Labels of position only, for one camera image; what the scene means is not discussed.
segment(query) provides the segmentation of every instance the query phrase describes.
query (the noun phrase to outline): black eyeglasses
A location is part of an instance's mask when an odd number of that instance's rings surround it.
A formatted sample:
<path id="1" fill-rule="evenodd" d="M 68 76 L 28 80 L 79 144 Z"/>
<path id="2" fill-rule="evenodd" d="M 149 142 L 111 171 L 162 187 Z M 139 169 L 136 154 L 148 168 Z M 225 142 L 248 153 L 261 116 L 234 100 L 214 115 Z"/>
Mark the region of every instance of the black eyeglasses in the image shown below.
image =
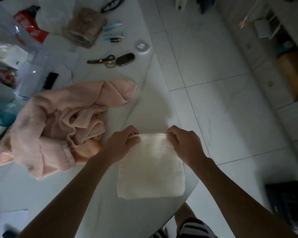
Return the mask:
<path id="1" fill-rule="evenodd" d="M 123 3 L 124 0 L 112 0 L 109 3 L 103 5 L 100 9 L 100 13 L 108 12 L 115 10 L 117 7 L 120 6 L 120 4 Z"/>

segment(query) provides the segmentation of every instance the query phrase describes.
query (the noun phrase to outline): white cloth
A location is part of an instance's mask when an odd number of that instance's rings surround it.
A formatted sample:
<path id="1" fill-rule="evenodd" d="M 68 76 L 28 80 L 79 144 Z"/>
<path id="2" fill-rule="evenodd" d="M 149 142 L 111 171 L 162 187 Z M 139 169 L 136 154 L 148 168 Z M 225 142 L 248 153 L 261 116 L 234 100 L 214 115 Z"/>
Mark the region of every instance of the white cloth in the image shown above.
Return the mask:
<path id="1" fill-rule="evenodd" d="M 175 197 L 185 191 L 183 162 L 166 134 L 142 134 L 119 165 L 117 193 L 125 199 Z"/>

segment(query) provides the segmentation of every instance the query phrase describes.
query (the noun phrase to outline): black and white striped fabric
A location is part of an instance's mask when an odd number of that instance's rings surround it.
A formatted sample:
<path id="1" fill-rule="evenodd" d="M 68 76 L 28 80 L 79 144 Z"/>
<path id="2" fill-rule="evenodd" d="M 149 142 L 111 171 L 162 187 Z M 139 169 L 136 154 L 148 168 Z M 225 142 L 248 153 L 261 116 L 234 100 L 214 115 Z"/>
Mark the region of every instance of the black and white striped fabric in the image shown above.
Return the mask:
<path id="1" fill-rule="evenodd" d="M 168 238 L 160 229 L 153 235 L 153 238 Z M 218 238 L 213 231 L 197 218 L 187 219 L 180 227 L 177 238 Z"/>

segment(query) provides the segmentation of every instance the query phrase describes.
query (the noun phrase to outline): orange box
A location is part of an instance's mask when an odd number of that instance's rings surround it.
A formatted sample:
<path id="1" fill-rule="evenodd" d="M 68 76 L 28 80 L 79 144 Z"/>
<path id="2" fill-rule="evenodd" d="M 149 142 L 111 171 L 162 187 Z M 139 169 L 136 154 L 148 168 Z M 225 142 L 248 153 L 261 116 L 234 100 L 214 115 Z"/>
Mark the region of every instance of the orange box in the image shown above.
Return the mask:
<path id="1" fill-rule="evenodd" d="M 286 53 L 278 58 L 277 61 L 286 74 L 288 83 L 298 99 L 298 52 Z"/>

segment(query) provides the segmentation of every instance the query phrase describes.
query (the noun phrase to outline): white tape roll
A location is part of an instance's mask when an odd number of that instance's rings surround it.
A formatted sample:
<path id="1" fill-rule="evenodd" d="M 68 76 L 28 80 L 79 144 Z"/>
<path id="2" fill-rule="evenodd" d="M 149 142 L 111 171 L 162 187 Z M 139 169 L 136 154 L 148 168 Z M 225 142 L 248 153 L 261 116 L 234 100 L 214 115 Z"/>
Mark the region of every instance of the white tape roll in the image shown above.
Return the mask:
<path id="1" fill-rule="evenodd" d="M 139 42 L 136 44 L 136 50 L 141 54 L 146 54 L 149 51 L 149 49 L 150 49 L 149 44 L 145 42 Z"/>

